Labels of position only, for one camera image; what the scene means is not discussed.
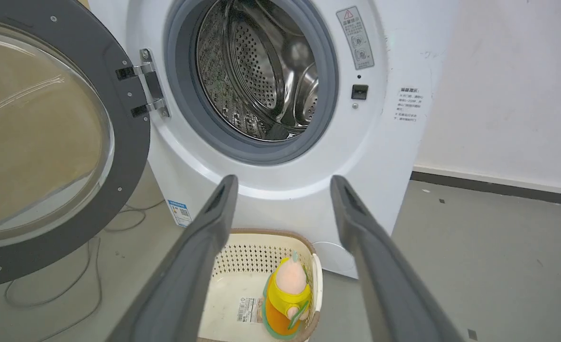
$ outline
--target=plush toy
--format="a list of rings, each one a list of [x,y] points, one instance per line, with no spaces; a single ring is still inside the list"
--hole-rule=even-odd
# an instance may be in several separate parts
[[[290,340],[297,333],[300,321],[308,317],[311,290],[298,253],[284,258],[268,278],[263,291],[263,324],[274,338]]]

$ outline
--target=metal hinge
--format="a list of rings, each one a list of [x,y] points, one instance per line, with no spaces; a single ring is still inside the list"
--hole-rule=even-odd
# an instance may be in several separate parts
[[[168,114],[168,109],[166,106],[165,98],[163,97],[163,92],[160,87],[159,77],[156,74],[156,67],[152,60],[152,52],[148,48],[142,48],[139,51],[141,58],[141,65],[125,67],[123,69],[116,70],[116,75],[119,80],[125,78],[143,75],[146,79],[146,85],[152,96],[152,102],[144,104],[143,106],[138,106],[133,108],[131,113],[133,116],[138,116],[143,113],[157,111],[162,116],[170,117]]]

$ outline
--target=white label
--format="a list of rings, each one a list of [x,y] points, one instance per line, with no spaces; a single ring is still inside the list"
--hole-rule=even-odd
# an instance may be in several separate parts
[[[420,90],[416,87],[402,87],[398,94],[395,120],[402,123],[415,123],[418,120],[418,113],[422,107],[423,99],[424,97],[420,95]]]
[[[371,46],[367,32],[365,32],[365,25],[361,20],[361,15],[358,13],[356,6],[349,9],[342,9],[335,13],[339,23],[342,24],[350,52],[352,52],[352,60],[355,63],[357,70],[366,67],[374,66],[374,56],[371,53]]]
[[[187,227],[192,223],[192,217],[190,217],[190,213],[187,211],[187,206],[185,204],[168,201],[168,206],[170,206],[175,223],[177,223],[178,226]]]
[[[259,311],[262,308],[262,299],[254,297],[241,297],[239,301],[239,312],[236,315],[237,322],[261,323],[262,318]]]

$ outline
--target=barcode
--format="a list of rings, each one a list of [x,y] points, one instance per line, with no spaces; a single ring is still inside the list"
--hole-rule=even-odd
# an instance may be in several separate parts
[[[244,303],[241,303],[241,305],[239,305],[239,314],[236,317],[236,320],[238,322],[242,322],[243,321],[243,316],[244,316],[244,310],[246,309],[246,306],[244,305]]]

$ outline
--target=gray floor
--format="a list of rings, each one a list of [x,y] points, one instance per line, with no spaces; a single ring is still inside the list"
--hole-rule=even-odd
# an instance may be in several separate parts
[[[129,203],[148,206],[160,199],[147,170]],[[138,219],[123,214],[108,228]],[[164,206],[149,210],[136,229],[101,232],[101,307],[49,341],[104,340],[181,232]],[[561,205],[411,182],[393,239],[466,341],[468,329],[484,342],[561,341]],[[58,293],[84,263],[81,248],[18,280],[13,297],[37,301]],[[35,342],[84,316],[98,297],[92,267],[67,294],[35,309],[9,307],[4,288],[0,341]],[[326,273],[321,320],[311,341],[370,340],[359,283]]]

